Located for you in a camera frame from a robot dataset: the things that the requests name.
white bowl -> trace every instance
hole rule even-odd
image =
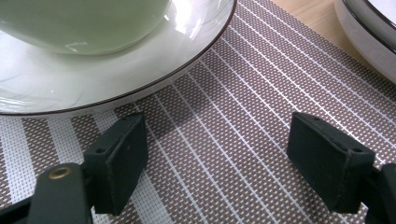
[[[396,83],[396,25],[393,14],[388,12],[393,7],[396,10],[392,1],[382,0],[378,4],[375,0],[334,0],[334,6],[338,20],[358,52],[379,73]]]

placemat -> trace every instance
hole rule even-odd
[[[147,118],[149,162],[119,217],[96,223],[363,223],[330,213],[286,155],[293,111],[316,115],[396,162],[396,87],[269,0],[240,0],[208,54],[167,88],[71,119],[0,118],[0,208],[117,119]]]

dark rim edge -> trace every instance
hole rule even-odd
[[[77,112],[79,110],[85,110],[85,109],[89,109],[92,107],[96,107],[99,105],[105,105],[108,103],[111,103],[113,101],[118,101],[122,98],[131,96],[133,94],[136,94],[142,90],[145,90],[149,87],[152,87],[160,82],[165,81],[166,79],[168,79],[169,77],[172,77],[173,75],[177,74],[178,72],[180,72],[181,70],[185,69],[186,67],[188,67],[190,64],[192,64],[194,61],[198,60],[200,57],[202,57],[210,48],[212,48],[212,46],[221,38],[221,36],[224,34],[225,30],[228,28],[228,26],[231,23],[231,20],[233,19],[233,14],[235,13],[236,10],[236,5],[237,5],[237,0],[233,0],[233,7],[231,9],[231,13],[230,16],[228,17],[227,21],[224,23],[224,26],[221,28],[221,30],[219,31],[219,33],[215,36],[215,38],[203,49],[201,50],[197,55],[195,55],[193,58],[191,58],[189,61],[187,61],[186,63],[184,63],[183,65],[181,65],[179,68],[177,68],[176,70],[174,70],[173,72],[169,73],[168,75],[161,77],[155,81],[150,82],[149,84],[140,87],[134,91],[129,91],[126,92],[122,95],[113,97],[113,98],[109,98],[107,100],[104,101],[99,101],[93,104],[88,104],[88,105],[82,105],[82,106],[77,106],[77,107],[72,107],[72,108],[67,108],[67,109],[60,109],[60,110],[52,110],[52,111],[45,111],[45,112],[32,112],[32,113],[8,113],[8,112],[0,112],[0,116],[4,116],[4,117],[20,117],[20,118],[34,118],[34,117],[45,117],[48,115],[57,115],[57,114],[63,114],[63,113],[71,113],[71,112]]]
[[[347,0],[342,0],[344,3],[344,6],[346,6],[346,9],[349,11],[349,13],[352,15],[352,17],[361,25],[361,27],[364,28],[365,31],[367,31],[372,37],[374,37],[378,42],[380,42],[384,47],[386,47],[388,50],[390,50],[391,52],[393,52],[394,54],[396,54],[396,49],[394,49],[392,46],[390,46],[388,43],[386,43],[384,40],[382,40],[378,35],[376,35],[372,30],[370,30],[366,24],[353,12],[353,10],[350,8],[349,4],[347,3]],[[375,8],[373,5],[371,5],[370,3],[368,3],[367,0],[363,0],[363,3],[365,3],[367,5],[367,7],[373,7]]]
[[[379,17],[381,18],[387,25],[392,27],[394,30],[396,30],[396,24],[393,23],[388,17],[386,17],[384,14],[382,14],[369,0],[363,0],[363,2]]]

metal rivet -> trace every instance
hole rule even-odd
[[[58,169],[49,173],[49,179],[61,179],[69,175],[71,172],[72,169],[70,167],[67,166],[59,167]]]

saucer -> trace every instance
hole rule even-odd
[[[205,55],[235,6],[236,0],[173,0],[153,32],[104,56],[52,53],[0,31],[0,115],[70,117],[150,95]]]
[[[352,45],[380,74],[396,83],[396,17],[389,12],[396,8],[393,2],[336,0],[334,6]]]

